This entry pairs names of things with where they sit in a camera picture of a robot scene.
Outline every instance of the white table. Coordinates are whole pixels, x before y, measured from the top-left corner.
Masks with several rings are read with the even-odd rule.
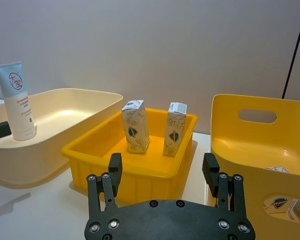
[[[202,173],[210,135],[194,133],[197,142],[183,200],[205,204],[207,187]],[[0,240],[84,240],[88,198],[69,187],[71,170],[28,189],[0,186]]]

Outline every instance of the white tube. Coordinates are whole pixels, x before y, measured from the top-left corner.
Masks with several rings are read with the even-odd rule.
[[[0,65],[0,87],[13,139],[33,138],[37,133],[21,62]]]

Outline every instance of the cream plastic tray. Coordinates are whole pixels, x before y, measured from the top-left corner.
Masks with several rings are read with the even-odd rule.
[[[68,167],[61,148],[118,112],[120,94],[60,88],[29,96],[37,134],[26,141],[12,135],[0,139],[0,184],[29,188],[55,177]],[[0,122],[7,120],[0,105]]]

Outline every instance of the yellow plastic basket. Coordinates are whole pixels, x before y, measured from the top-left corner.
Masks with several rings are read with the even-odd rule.
[[[145,154],[129,153],[121,111],[69,143],[62,154],[69,158],[74,185],[87,189],[89,174],[108,171],[112,153],[121,153],[123,172],[117,199],[140,203],[182,197],[192,163],[192,134],[197,116],[187,114],[183,139],[175,157],[163,156],[168,112],[146,108],[150,143]]]
[[[272,123],[242,120],[243,109],[270,111]],[[300,240],[300,222],[285,213],[268,214],[273,196],[300,199],[300,101],[241,95],[216,95],[211,115],[211,151],[220,170],[244,177],[247,216],[257,240]],[[283,166],[290,173],[265,169]],[[211,197],[208,204],[216,203]]]

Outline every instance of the black cable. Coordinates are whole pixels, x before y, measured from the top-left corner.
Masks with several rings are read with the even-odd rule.
[[[285,81],[285,86],[284,86],[284,90],[283,90],[283,94],[282,94],[282,99],[284,99],[285,95],[286,95],[286,91],[287,91],[287,87],[288,87],[288,84],[289,84],[292,68],[294,67],[295,58],[296,58],[296,55],[297,55],[299,43],[300,43],[300,32],[299,32],[299,36],[298,36],[298,39],[296,41],[296,45],[295,45],[295,48],[294,48],[293,57],[292,57],[292,60],[291,60],[288,76],[287,76],[286,81]]]

